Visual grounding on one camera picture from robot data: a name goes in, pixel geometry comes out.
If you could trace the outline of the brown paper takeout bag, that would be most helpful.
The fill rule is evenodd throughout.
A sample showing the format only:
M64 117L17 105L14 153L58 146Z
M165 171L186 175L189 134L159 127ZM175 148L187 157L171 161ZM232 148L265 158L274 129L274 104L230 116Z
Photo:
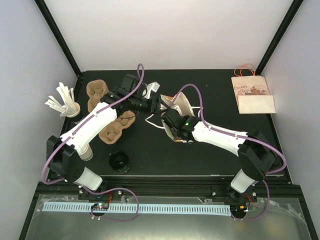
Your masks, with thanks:
M173 103L171 108L174 110L177 110L180 116L187 115L187 116L193 116L193 117L195 116L194 109L198 109L198 110L201 109L200 106L192 106L190 104L188 98L186 97L186 95L182 92L177 95L177 99L175 100L175 102ZM167 134L167 136L171 140L173 140L174 142L186 143L185 140L178 138L177 136L174 136L174 134L171 133L170 128L167 125L165 125L164 123L162 123L162 126L160 126L160 125L156 125L155 123L149 121L149 119L153 116L154 115L151 114L144 121L147 122L148 124L158 128L158 129L164 130L165 133Z

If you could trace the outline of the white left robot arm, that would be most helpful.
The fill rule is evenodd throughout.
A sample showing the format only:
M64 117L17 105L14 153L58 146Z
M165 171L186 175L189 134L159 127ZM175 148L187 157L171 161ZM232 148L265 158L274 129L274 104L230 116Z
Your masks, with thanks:
M160 97L155 96L158 82L143 83L143 76L127 74L119 87L107 92L96 107L75 127L60 137L47 140L47 161L43 170L60 176L59 181L75 183L89 189L97 200L108 192L103 179L85 166L93 157L90 142L126 111L156 114L161 108Z

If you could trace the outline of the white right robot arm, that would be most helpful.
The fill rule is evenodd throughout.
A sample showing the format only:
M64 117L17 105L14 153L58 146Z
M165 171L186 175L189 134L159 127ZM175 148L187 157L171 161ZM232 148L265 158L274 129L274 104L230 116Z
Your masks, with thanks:
M182 115L172 108L161 115L161 122L174 141L210 144L238 158L240 170L227 189L228 198L234 202L240 201L249 187L286 167L283 154L270 145L259 130L229 130L211 125L197 116Z

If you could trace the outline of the white paper coffee cup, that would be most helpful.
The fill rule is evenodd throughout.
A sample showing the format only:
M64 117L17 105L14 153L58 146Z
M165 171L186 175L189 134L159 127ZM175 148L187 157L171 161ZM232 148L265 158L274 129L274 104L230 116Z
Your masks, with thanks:
M82 154L79 155L83 161L89 161L93 157L93 151L89 145L87 145L86 149Z

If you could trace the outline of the brown pulp cup carrier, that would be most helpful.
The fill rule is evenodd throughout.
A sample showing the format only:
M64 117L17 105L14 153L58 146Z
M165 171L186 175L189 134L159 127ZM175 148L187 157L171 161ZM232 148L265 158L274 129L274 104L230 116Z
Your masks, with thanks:
M115 144L122 136L123 130L129 128L136 120L134 112L128 110L116 120L109 123L98 134L99 138L107 145Z

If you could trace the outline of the stack of pulp cup carriers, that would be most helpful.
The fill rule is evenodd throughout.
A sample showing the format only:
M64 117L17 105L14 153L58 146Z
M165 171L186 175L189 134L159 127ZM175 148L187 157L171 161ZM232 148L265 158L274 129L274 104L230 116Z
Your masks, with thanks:
M97 106L101 98L109 92L106 82L102 79L90 81L86 86L86 93L89 97L87 110L89 113Z

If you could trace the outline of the stack of black cup lids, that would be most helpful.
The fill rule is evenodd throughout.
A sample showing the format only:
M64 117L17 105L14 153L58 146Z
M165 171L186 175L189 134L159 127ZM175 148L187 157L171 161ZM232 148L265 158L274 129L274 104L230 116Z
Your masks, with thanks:
M117 151L109 157L110 167L121 174L127 174L130 171L131 162L129 156L123 151Z

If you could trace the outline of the cup of white wrapped stirrers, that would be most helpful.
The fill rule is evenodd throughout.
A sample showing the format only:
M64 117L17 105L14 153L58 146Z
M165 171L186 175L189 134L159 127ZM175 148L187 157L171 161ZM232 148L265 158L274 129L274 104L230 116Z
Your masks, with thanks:
M78 124L83 119L83 114L80 105L75 100L74 88L69 88L62 82L59 82L56 91L59 93L62 103L52 95L49 95L48 100L44 104L58 112L61 118L69 119L72 123Z

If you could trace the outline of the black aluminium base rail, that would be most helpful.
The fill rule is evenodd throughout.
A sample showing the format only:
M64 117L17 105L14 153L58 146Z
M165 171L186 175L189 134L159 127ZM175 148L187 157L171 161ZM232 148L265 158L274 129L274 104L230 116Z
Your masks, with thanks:
M107 190L111 190L113 200L121 197L130 197L136 194L138 197L195 197L209 198L218 203L242 204L245 202L257 202L258 198L297 198L304 199L302 189L298 185L290 184L280 178L268 179L267 184L262 182L250 186L244 193L237 193L231 189L229 179L216 179L214 177L177 178L172 177L106 177L96 192L89 193L82 187L73 183L60 182L51 185L38 183L35 196L49 195L77 195L81 200L97 202L108 200Z

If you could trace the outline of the black left frame post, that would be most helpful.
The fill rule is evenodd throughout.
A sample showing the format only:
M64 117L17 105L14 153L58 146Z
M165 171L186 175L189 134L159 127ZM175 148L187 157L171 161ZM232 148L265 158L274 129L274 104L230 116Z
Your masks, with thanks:
M67 45L54 17L52 16L46 2L44 0L34 0L35 4L37 5L40 13L42 14L45 22L47 23L50 31L52 32L54 38L56 39L60 49L62 50L64 56L66 57L69 65L71 66L73 72L78 77L82 72Z

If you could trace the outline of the black frame post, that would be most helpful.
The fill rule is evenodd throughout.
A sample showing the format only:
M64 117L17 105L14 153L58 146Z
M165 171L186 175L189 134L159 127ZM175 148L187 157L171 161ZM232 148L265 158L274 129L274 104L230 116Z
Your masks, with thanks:
M283 36L285 35L288 27L290 26L291 22L295 18L298 10L300 9L301 5L303 4L304 0L293 0L290 7L288 8L285 16L283 17L278 29L276 30L269 46L267 47L261 61L259 62L255 74L260 76L267 66L269 60L271 59L273 53L275 52L277 46L281 42Z
M66 57L69 65L71 66L73 72L78 77L82 72L67 45L54 17L52 16L46 2L44 0L34 0L35 4L37 5L40 13L42 14L45 22L47 23L50 31L52 32L54 38L56 39L60 49L62 50L64 56Z

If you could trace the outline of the black right frame post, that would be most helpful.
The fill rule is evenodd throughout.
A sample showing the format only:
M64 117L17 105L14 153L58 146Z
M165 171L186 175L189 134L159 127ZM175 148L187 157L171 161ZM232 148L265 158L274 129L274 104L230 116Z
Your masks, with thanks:
M269 60L271 59L273 53L275 52L277 46L281 42L283 36L285 35L288 27L290 26L291 22L295 18L298 10L300 9L301 5L303 4L304 0L293 0L290 7L288 8L285 16L283 17L278 29L276 30L269 46L267 47L261 61L259 62L255 74L260 76L267 66Z

